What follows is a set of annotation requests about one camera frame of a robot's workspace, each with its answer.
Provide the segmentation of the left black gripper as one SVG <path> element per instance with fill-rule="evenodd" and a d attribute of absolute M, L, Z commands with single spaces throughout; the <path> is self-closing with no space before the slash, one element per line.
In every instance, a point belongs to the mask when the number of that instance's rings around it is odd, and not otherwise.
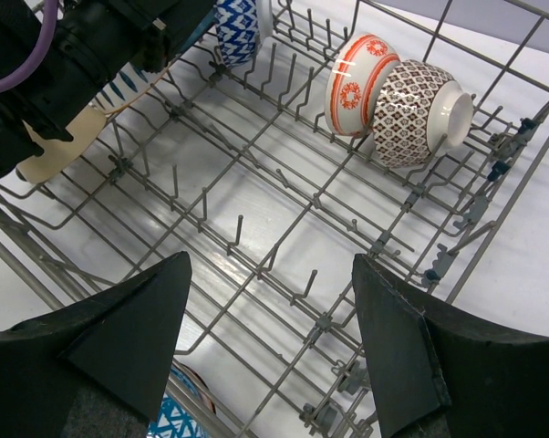
<path fill-rule="evenodd" d="M 0 1 L 0 178 L 42 154 L 24 123 L 48 140 L 72 141 L 68 124 L 132 59 L 162 71 L 215 1 L 57 1 L 37 17 L 23 1 Z"/>

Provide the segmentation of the red patterned bowl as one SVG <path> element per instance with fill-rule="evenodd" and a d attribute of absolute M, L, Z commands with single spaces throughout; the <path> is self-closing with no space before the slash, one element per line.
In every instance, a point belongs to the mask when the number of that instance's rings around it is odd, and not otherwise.
<path fill-rule="evenodd" d="M 240 67 L 252 61 L 274 32 L 272 2 L 222 0 L 214 5 L 214 24 L 223 64 Z"/>

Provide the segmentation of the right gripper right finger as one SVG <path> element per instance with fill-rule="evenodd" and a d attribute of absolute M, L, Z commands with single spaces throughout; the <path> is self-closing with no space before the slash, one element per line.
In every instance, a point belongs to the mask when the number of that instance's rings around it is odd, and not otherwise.
<path fill-rule="evenodd" d="M 549 437 L 549 337 L 476 317 L 367 255 L 357 322 L 384 437 Z"/>

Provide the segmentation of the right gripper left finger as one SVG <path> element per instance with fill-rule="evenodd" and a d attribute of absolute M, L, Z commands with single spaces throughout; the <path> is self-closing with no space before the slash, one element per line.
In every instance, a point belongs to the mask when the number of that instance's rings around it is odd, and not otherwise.
<path fill-rule="evenodd" d="M 192 279 L 185 252 L 0 331 L 0 437 L 143 437 Z"/>

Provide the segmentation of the yellow bowl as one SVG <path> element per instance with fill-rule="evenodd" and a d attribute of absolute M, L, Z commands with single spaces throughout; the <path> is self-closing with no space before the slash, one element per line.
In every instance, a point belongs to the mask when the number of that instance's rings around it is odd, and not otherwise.
<path fill-rule="evenodd" d="M 92 106 L 86 106 L 67 126 L 72 141 L 46 140 L 26 122 L 31 140 L 43 149 L 41 156 L 32 156 L 17 164 L 16 169 L 32 184 L 44 183 L 76 160 L 98 137 L 105 127 L 106 116 Z"/>

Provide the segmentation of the grey patterned bowl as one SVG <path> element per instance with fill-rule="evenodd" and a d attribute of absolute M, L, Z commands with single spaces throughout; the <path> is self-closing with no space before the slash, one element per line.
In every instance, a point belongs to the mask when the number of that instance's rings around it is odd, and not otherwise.
<path fill-rule="evenodd" d="M 414 59 L 389 74 L 374 108 L 372 134 L 388 168 L 418 166 L 462 145 L 473 117 L 471 95 L 446 70 Z"/>

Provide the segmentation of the orange floral bowl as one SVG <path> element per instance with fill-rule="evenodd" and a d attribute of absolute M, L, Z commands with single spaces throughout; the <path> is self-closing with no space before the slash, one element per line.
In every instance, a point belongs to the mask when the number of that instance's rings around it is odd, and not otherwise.
<path fill-rule="evenodd" d="M 380 91 L 401 63 L 397 51 L 380 36 L 360 33 L 341 49 L 328 75 L 325 117 L 340 136 L 361 136 L 373 119 Z"/>

